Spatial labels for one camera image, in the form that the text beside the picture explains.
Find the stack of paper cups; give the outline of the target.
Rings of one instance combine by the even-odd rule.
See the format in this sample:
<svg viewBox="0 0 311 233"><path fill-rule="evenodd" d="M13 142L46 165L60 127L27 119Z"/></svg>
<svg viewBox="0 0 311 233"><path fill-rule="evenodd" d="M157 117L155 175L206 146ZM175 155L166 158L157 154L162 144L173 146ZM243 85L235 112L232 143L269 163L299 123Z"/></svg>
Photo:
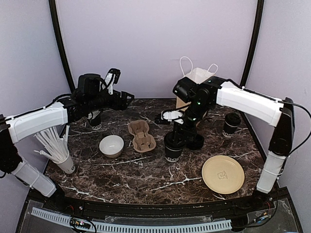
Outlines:
<svg viewBox="0 0 311 233"><path fill-rule="evenodd" d="M101 125L101 112L100 111L93 111L88 114L87 120L92 127L93 130L99 130Z"/></svg>

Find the stack of black lids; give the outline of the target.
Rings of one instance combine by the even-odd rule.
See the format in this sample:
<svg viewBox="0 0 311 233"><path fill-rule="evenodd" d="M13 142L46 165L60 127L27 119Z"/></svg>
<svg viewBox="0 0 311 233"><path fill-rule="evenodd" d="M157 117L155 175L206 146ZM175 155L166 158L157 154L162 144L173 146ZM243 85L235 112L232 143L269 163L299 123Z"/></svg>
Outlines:
<svg viewBox="0 0 311 233"><path fill-rule="evenodd" d="M192 142L187 144L187 148L190 150L199 150L204 145L204 137L200 134L197 134Z"/></svg>

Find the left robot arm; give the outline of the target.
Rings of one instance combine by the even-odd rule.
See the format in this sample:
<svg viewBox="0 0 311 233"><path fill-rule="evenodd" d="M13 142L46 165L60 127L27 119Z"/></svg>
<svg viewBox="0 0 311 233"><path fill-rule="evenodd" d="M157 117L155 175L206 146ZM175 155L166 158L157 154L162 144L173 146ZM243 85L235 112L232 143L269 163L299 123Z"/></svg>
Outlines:
<svg viewBox="0 0 311 233"><path fill-rule="evenodd" d="M54 126L73 123L83 117L90 118L92 125L99 124L98 115L105 108L125 110L134 95L116 91L113 88L121 72L112 68L105 78L99 74L84 74L78 79L78 86L71 94L56 97L47 106L10 117L0 117L0 169L12 174L43 196L50 198L49 203L57 211L69 207L63 197L62 189L50 178L22 158L15 144L22 139Z"/></svg>

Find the black coffee cup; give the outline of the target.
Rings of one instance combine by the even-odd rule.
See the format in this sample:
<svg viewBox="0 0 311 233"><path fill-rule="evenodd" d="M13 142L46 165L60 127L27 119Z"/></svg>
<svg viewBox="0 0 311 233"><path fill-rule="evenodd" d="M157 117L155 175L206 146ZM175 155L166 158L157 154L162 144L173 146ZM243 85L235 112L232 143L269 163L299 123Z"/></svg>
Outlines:
<svg viewBox="0 0 311 233"><path fill-rule="evenodd" d="M174 163L179 160L179 157L181 156L183 151L183 147L181 148L171 148L168 146L165 146L165 158L167 161Z"/></svg>
<svg viewBox="0 0 311 233"><path fill-rule="evenodd" d="M232 125L225 121L223 131L222 131L223 136L226 138L231 138L236 132L238 127L239 127L239 124Z"/></svg>

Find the brown paper bag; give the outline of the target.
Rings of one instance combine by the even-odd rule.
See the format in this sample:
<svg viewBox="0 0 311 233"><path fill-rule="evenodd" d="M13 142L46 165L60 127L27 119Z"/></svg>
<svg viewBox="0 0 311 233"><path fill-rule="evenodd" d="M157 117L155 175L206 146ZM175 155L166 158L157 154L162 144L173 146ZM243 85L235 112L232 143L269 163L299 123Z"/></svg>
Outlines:
<svg viewBox="0 0 311 233"><path fill-rule="evenodd" d="M183 58L188 59L191 64L191 70L187 74L182 68ZM183 74L183 78L187 77L190 79L190 81L179 80L173 88L173 93L177 96L176 107L181 108L182 111L185 111L187 109L186 105L190 104L190 101L194 99L194 96L198 90L198 85L208 78L214 76L218 70L218 66L216 64L211 64L207 70L199 67L193 68L191 59L186 56L182 56L180 58L179 65Z"/></svg>

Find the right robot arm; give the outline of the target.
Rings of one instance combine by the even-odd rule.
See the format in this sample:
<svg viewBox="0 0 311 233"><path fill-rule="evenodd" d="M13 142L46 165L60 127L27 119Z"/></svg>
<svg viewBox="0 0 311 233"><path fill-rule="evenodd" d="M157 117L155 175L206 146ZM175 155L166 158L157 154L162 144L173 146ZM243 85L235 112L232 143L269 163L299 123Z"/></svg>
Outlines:
<svg viewBox="0 0 311 233"><path fill-rule="evenodd" d="M284 100L266 96L252 90L239 87L230 79L210 77L196 84L188 77L180 79L173 92L189 106L174 121L170 136L173 149L182 149L197 135L196 124L203 114L214 105L230 107L257 117L274 127L268 155L256 186L258 191L248 199L248 207L259 210L267 202L268 194L284 163L292 152L294 140L294 106L290 98Z"/></svg>

